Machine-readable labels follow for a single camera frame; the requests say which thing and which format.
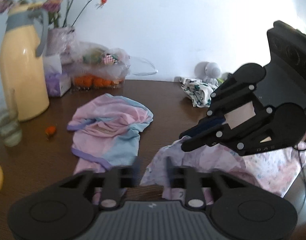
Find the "gray handle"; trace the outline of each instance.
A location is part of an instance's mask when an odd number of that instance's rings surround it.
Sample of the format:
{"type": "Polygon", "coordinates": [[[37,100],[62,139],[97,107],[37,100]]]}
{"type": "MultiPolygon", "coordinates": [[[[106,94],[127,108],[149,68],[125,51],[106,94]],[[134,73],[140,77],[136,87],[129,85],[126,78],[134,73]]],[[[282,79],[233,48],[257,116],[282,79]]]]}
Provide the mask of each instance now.
{"type": "Polygon", "coordinates": [[[42,21],[43,21],[43,29],[42,29],[42,36],[41,36],[41,42],[38,45],[36,51],[35,51],[35,56],[40,57],[42,55],[42,52],[44,50],[45,44],[47,42],[48,38],[48,25],[49,25],[49,16],[46,10],[44,9],[38,9],[32,11],[31,17],[37,18],[40,15],[42,15],[42,21]]]}

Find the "white logo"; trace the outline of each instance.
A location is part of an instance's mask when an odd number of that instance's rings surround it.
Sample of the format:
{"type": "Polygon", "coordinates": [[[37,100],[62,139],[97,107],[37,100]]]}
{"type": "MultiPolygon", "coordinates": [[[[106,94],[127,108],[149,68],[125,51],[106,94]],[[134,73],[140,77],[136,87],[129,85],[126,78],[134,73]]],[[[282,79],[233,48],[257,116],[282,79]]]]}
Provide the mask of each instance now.
{"type": "Polygon", "coordinates": [[[149,208],[155,208],[157,205],[155,203],[149,204],[149,208]]]}

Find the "ribbed gray panel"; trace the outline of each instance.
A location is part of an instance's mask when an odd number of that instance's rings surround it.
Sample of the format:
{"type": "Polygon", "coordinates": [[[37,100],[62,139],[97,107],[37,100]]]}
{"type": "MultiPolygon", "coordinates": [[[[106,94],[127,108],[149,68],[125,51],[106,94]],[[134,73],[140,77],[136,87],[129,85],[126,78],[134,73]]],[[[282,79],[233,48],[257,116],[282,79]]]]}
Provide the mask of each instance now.
{"type": "Polygon", "coordinates": [[[202,212],[180,202],[127,201],[116,211],[102,212],[76,240],[227,240],[202,212]]]}

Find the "yellow pitcher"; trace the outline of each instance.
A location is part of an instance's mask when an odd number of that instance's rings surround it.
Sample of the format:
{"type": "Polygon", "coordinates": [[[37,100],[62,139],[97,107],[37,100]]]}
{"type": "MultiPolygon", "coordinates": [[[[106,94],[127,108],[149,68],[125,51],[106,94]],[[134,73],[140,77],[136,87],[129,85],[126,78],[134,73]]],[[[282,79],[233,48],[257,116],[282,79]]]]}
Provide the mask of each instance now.
{"type": "Polygon", "coordinates": [[[41,4],[14,6],[8,16],[0,50],[0,75],[4,91],[15,91],[19,121],[26,121],[49,106],[41,57],[49,18],[41,4]],[[34,28],[35,18],[43,21],[41,40],[34,28]]]}

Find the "purple trim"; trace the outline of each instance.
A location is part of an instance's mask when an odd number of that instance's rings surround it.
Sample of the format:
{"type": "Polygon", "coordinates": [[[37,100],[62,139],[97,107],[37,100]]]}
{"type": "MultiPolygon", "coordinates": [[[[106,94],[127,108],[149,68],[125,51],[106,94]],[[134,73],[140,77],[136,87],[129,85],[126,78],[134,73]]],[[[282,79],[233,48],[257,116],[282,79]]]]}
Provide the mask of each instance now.
{"type": "Polygon", "coordinates": [[[73,147],[71,147],[71,151],[77,157],[80,157],[80,158],[82,158],[84,160],[87,160],[89,162],[101,164],[101,166],[104,169],[106,169],[106,171],[109,171],[112,168],[112,165],[106,159],[104,159],[104,158],[94,157],[93,155],[90,155],[88,153],[82,152],[82,151],[80,151],[78,149],[75,149],[73,147]]]}
{"type": "Polygon", "coordinates": [[[96,119],[87,119],[85,120],[84,122],[80,123],[80,124],[77,124],[77,125],[69,125],[66,127],[66,130],[68,131],[77,131],[77,130],[81,130],[83,129],[84,127],[86,127],[87,125],[89,124],[92,124],[96,122],[96,119]]]}

